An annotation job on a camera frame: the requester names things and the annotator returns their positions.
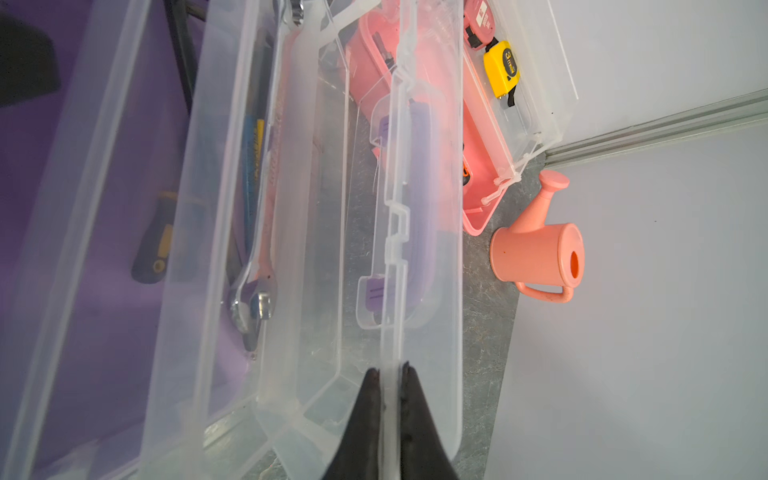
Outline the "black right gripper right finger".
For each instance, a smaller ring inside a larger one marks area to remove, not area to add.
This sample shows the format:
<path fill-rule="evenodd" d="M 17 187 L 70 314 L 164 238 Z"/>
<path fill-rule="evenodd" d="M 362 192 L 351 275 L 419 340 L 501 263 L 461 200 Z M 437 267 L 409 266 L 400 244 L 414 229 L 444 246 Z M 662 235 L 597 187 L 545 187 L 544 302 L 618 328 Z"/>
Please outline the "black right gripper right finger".
<path fill-rule="evenodd" d="M 419 376 L 402 367 L 400 401 L 400 474 L 403 480 L 457 480 L 440 441 Z"/>

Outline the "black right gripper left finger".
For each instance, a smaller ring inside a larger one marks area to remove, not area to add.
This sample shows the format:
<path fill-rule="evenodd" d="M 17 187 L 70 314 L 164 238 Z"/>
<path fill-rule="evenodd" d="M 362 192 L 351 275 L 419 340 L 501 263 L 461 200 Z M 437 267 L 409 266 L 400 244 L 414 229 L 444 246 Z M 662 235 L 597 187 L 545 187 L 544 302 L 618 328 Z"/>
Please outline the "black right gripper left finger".
<path fill-rule="evenodd" d="M 380 371 L 366 371 L 347 427 L 323 480 L 379 478 L 381 426 Z"/>

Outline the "purple clear-lid toolbox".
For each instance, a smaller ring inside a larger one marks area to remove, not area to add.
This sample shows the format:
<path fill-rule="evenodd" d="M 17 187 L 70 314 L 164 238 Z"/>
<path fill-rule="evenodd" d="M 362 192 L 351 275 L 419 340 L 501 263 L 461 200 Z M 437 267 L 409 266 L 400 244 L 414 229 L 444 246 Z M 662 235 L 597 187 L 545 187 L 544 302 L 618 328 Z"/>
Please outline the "purple clear-lid toolbox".
<path fill-rule="evenodd" d="M 451 461 L 462 435 L 458 1 L 397 1 L 386 139 L 349 93 L 336 1 L 303 1 L 270 123 L 273 313 L 248 351 L 229 290 L 258 11 L 269 1 L 1 5 L 1 475 L 321 479 L 380 371 L 379 478 L 401 373 Z M 163 191 L 165 278 L 131 276 Z"/>

